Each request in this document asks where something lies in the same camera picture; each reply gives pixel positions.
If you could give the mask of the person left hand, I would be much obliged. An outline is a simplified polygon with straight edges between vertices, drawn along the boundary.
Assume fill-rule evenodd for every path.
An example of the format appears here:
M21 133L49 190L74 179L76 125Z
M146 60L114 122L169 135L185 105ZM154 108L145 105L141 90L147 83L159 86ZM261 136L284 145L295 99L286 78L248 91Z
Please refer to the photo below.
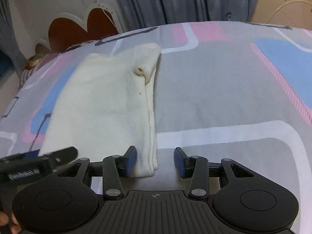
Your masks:
M0 226L1 226L1 234L19 234L22 232L22 228L16 220L14 213L10 213L7 215L4 212L0 212Z

